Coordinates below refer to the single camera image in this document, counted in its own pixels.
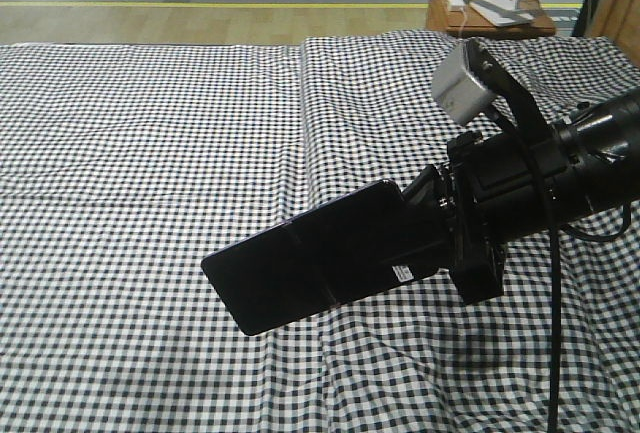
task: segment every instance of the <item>wooden cabinet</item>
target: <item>wooden cabinet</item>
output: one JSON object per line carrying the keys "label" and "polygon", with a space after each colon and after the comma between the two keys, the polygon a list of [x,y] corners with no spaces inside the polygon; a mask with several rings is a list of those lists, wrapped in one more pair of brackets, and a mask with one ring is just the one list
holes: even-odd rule
{"label": "wooden cabinet", "polygon": [[600,0],[587,36],[611,38],[640,66],[640,0]]}

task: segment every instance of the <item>yellow line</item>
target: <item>yellow line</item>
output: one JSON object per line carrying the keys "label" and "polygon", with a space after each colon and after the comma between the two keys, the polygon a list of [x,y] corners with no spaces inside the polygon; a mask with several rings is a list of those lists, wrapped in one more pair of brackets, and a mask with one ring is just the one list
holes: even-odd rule
{"label": "yellow line", "polygon": [[582,3],[543,3],[543,8],[582,8]]}
{"label": "yellow line", "polygon": [[[2,6],[135,8],[428,8],[428,3],[155,3],[145,1],[0,1]],[[581,8],[581,3],[543,3],[543,8]]]}

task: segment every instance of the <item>lamp base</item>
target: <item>lamp base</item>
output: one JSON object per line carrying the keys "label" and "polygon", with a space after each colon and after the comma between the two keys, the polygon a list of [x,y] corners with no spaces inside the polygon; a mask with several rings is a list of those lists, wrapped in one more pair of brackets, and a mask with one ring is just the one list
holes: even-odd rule
{"label": "lamp base", "polygon": [[473,0],[469,5],[494,26],[524,25],[533,21],[533,15],[527,10],[513,9],[511,0]]}

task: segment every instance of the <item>white cable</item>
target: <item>white cable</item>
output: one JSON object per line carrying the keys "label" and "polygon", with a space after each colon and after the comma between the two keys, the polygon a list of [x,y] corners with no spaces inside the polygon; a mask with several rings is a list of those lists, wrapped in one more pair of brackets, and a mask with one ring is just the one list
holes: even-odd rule
{"label": "white cable", "polygon": [[467,5],[465,5],[462,10],[460,10],[463,15],[462,24],[458,29],[458,38],[462,38],[462,32],[464,31],[464,27],[467,26],[467,21],[469,21],[469,15],[467,14]]}

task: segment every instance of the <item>camera rig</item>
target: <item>camera rig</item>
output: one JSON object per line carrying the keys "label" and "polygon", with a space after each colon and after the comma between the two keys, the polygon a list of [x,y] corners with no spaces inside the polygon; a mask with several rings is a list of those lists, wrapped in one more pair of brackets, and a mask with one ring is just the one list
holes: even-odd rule
{"label": "camera rig", "polygon": [[[509,241],[640,198],[640,88],[547,123],[531,95],[477,40],[434,74],[459,123],[483,112],[503,130],[465,132],[449,162],[404,191],[381,180],[224,248],[202,268],[247,334],[447,271],[462,300],[503,294]],[[515,124],[494,107],[503,97]],[[567,231],[589,237],[571,227]]]}

